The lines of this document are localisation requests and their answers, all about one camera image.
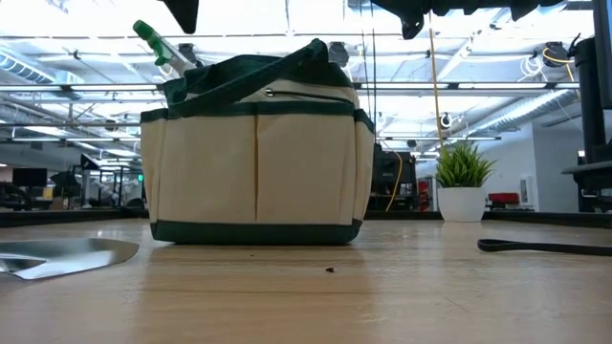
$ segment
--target metal trowel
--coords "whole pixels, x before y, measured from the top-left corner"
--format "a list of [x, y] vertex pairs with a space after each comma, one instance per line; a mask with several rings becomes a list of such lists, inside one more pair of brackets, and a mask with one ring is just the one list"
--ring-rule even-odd
[[56, 277], [125, 262], [138, 247], [101, 238], [0, 243], [0, 272], [24, 280]]

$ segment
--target wood grain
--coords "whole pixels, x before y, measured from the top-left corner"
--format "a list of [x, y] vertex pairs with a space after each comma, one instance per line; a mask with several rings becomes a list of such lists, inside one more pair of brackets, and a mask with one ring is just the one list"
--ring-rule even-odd
[[[0, 342], [610, 343], [612, 260], [484, 253], [478, 238], [612, 246], [612, 231], [367, 222], [348, 247], [187, 247], [145, 221], [0, 229], [0, 240], [141, 243], [41, 282], [0, 274]], [[335, 273], [325, 271], [335, 268]]]

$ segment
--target bag pocket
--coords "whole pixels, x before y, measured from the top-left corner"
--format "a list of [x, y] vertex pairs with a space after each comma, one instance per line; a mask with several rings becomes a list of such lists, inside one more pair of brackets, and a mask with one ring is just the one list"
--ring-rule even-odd
[[351, 225], [354, 105], [325, 100], [258, 104], [258, 223]]
[[255, 116], [169, 120], [159, 217], [190, 223], [255, 222]]
[[144, 190], [149, 208], [149, 220], [157, 222], [160, 199], [160, 166], [164, 151], [167, 109], [141, 114], [141, 153]]
[[363, 220], [370, 200], [372, 185], [372, 164], [374, 160], [374, 123], [362, 110], [355, 111], [355, 142], [357, 173], [355, 178], [355, 208], [353, 217]]

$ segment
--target green plant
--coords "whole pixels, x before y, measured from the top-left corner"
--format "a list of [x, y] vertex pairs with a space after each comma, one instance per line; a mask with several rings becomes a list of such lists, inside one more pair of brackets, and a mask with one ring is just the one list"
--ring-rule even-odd
[[436, 179], [442, 187], [480, 187], [492, 173], [495, 161], [486, 161], [476, 146], [460, 143], [453, 151], [442, 149]]

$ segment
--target black cable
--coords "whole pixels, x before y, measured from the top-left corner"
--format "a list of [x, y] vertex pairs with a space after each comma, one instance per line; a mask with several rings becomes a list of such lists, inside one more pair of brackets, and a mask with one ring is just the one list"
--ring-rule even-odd
[[507, 250], [536, 250], [543, 252], [572, 253], [582, 255], [612, 256], [612, 247], [592, 247], [582, 245], [521, 243], [497, 239], [480, 239], [478, 248], [485, 252], [500, 252]]

